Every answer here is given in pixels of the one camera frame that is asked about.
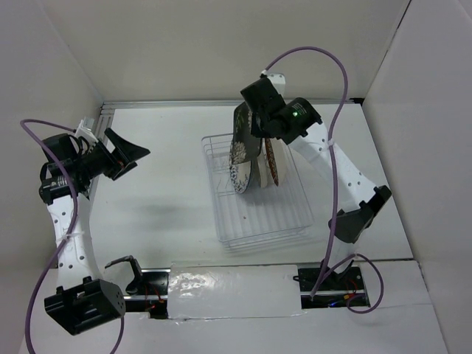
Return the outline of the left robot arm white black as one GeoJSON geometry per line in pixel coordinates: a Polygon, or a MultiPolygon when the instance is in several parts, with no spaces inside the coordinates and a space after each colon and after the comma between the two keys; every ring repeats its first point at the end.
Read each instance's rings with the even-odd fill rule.
{"type": "Polygon", "coordinates": [[[103,279],[90,231],[90,186],[99,176],[113,181],[150,154],[108,128],[107,148],[92,132],[77,128],[42,140],[47,162],[39,195],[52,218],[58,248],[56,293],[45,298],[46,313],[76,336],[125,315],[120,287],[103,279]]]}

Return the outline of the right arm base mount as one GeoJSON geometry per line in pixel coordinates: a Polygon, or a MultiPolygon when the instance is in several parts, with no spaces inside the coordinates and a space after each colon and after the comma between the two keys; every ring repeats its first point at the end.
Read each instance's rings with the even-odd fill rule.
{"type": "Polygon", "coordinates": [[[369,298],[365,288],[361,269],[352,266],[339,280],[330,275],[316,292],[314,298],[310,292],[314,287],[321,268],[298,268],[293,281],[299,284],[301,307],[303,310],[319,308],[345,308],[350,299],[351,308],[369,307],[369,298]]]}

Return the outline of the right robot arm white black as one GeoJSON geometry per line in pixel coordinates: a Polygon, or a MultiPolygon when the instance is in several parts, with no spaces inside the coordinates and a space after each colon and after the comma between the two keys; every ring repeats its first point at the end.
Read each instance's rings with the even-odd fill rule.
{"type": "Polygon", "coordinates": [[[268,77],[245,87],[241,95],[255,113],[255,133],[283,141],[300,154],[333,189],[330,235],[322,261],[322,281],[330,289],[347,281],[346,269],[364,230],[391,198],[386,186],[370,181],[329,135],[318,111],[304,98],[286,103],[268,77]]]}

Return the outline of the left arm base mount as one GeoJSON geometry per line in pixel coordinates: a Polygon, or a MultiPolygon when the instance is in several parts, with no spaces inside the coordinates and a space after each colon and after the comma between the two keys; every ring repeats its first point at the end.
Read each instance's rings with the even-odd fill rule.
{"type": "Polygon", "coordinates": [[[167,319],[169,268],[145,268],[136,290],[126,288],[134,280],[129,265],[116,265],[103,272],[104,279],[118,285],[125,298],[126,313],[143,313],[152,319],[167,319]]]}

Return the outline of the beige plate blue swirl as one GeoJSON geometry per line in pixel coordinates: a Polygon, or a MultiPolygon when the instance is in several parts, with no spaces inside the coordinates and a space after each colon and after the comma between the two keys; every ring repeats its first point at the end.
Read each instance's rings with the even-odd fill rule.
{"type": "Polygon", "coordinates": [[[266,157],[264,147],[261,147],[260,155],[257,157],[257,167],[259,170],[259,184],[261,188],[266,188],[272,180],[270,167],[266,157]]]}

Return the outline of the blue floral white plate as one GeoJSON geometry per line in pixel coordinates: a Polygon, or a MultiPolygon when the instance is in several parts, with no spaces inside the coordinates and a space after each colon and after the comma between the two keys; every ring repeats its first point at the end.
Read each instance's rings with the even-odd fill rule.
{"type": "Polygon", "coordinates": [[[248,189],[252,179],[252,162],[231,164],[229,167],[229,175],[235,193],[244,193],[248,189]]]}

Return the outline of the brown rim floral bowl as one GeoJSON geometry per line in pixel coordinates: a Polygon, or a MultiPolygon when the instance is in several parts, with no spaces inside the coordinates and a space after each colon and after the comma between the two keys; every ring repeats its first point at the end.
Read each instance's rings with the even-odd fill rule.
{"type": "Polygon", "coordinates": [[[265,139],[265,157],[272,182],[280,186],[285,180],[287,162],[283,144],[277,139],[265,139]]]}

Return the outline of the black square plate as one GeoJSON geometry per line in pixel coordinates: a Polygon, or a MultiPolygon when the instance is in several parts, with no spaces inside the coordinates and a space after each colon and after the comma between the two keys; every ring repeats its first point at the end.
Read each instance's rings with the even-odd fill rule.
{"type": "Polygon", "coordinates": [[[231,164],[242,164],[256,159],[261,152],[262,139],[251,134],[253,113],[246,103],[233,112],[233,134],[230,144],[231,164]]]}

